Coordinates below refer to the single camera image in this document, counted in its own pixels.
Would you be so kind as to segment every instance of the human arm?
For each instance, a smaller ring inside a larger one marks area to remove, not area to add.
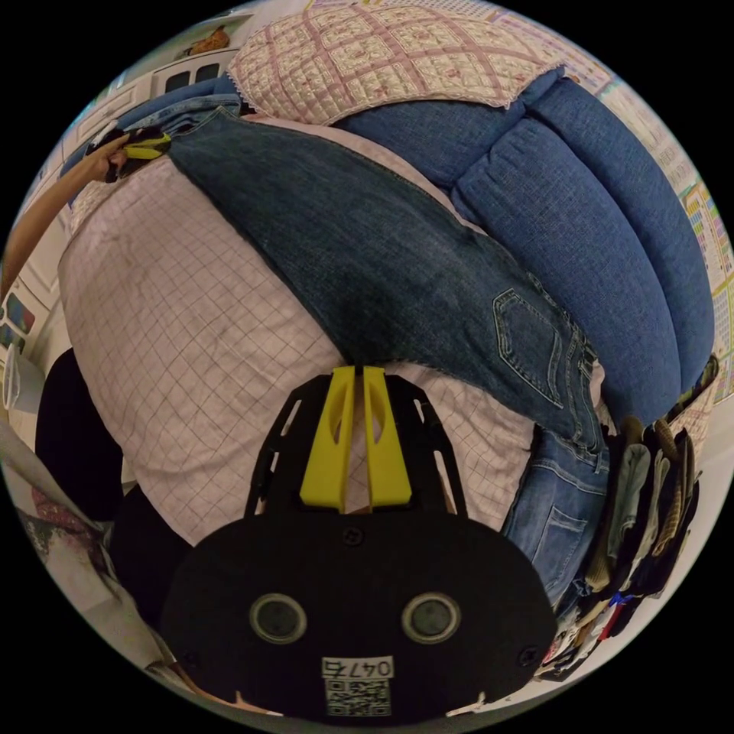
[[[104,180],[111,163],[119,166],[125,162],[125,153],[120,147],[126,143],[128,137],[129,135],[124,135],[117,138],[82,158],[74,168],[67,171],[28,207],[8,237],[5,246],[0,300],[5,300],[10,287],[33,254],[36,245],[67,201],[91,181]]]

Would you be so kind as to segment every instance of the blue cushion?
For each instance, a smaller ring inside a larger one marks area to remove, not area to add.
[[[573,314],[606,370],[615,421],[651,423],[670,409],[680,359],[658,276],[609,192],[554,132],[522,119],[460,178],[452,200]]]
[[[567,143],[635,230],[671,312],[682,391],[692,388],[713,348],[713,302],[698,241],[662,169],[616,115],[569,79],[528,114]]]
[[[450,189],[553,86],[563,68],[539,76],[510,109],[471,102],[400,102],[365,110],[334,127],[397,153],[432,184]]]

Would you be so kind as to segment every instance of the denim jeans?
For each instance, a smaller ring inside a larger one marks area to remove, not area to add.
[[[606,448],[580,457],[543,431],[502,528],[533,564],[555,605],[576,578],[602,516],[609,481]]]
[[[598,461],[596,355],[495,240],[343,146],[226,110],[174,138],[169,155],[347,362],[439,369]]]

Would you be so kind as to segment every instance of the printed number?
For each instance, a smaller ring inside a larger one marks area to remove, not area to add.
[[[392,658],[322,658],[321,675],[332,680],[381,680],[395,673]]]

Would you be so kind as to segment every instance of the jeans seam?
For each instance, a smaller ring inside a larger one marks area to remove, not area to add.
[[[597,489],[596,487],[592,487],[591,485],[584,484],[583,482],[580,482],[573,474],[568,473],[565,469],[561,469],[560,465],[550,459],[535,459],[533,460],[531,464],[534,468],[538,469],[545,469],[549,472],[552,472],[555,474],[558,479],[562,479],[564,482],[567,482],[573,487],[576,487],[576,489],[579,490],[579,492],[583,492],[587,495],[595,495],[597,497],[603,497],[606,495],[606,484],[604,489]]]

